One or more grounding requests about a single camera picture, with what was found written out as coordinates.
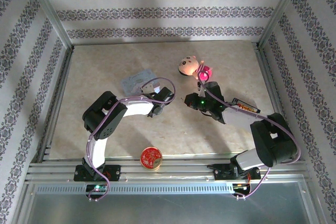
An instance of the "round tin can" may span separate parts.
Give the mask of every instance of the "round tin can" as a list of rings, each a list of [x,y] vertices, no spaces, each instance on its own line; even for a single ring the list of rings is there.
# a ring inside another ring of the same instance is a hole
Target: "round tin can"
[[[156,147],[147,147],[141,153],[140,162],[147,169],[158,169],[162,163],[162,154]]]

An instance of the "toy face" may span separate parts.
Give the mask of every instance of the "toy face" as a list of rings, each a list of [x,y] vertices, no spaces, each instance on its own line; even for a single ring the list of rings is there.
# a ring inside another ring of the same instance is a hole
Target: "toy face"
[[[198,68],[198,61],[196,56],[187,56],[181,60],[178,69],[181,73],[191,76]]]

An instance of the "beige floor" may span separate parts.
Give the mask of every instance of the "beige floor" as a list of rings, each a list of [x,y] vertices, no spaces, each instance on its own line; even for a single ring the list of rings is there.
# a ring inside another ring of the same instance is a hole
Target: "beige floor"
[[[104,91],[122,97],[120,81],[147,68],[175,83],[176,99],[154,118],[123,118],[108,140],[106,156],[139,157],[148,146],[158,147],[163,154],[228,153],[253,148],[250,133],[222,125],[183,103],[187,94],[197,92],[197,81],[177,70],[187,55],[195,55],[213,68],[212,80],[219,83],[226,101],[237,97],[256,105],[264,114],[273,112],[249,41],[76,46],[49,158],[83,157],[88,137],[81,119],[83,112]]]

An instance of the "plush toy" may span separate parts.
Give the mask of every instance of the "plush toy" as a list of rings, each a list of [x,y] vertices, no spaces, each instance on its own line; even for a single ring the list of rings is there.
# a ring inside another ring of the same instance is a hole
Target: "plush toy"
[[[200,71],[207,72],[209,76],[205,73],[201,73],[201,81],[207,81],[212,75],[212,68],[204,65],[204,60],[201,60],[200,63],[198,63],[196,56],[187,56],[182,59],[178,66],[178,70],[180,74],[183,74],[184,76],[193,76],[196,80],[198,80],[198,73]]]

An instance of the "striped wallpaper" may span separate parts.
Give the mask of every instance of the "striped wallpaper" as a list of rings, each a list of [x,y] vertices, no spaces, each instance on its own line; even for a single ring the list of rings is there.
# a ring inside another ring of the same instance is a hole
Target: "striped wallpaper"
[[[265,46],[327,223],[336,223],[336,0],[291,0]]]
[[[65,48],[38,0],[0,0],[0,223],[10,223]]]
[[[74,44],[258,41],[279,0],[50,0]]]

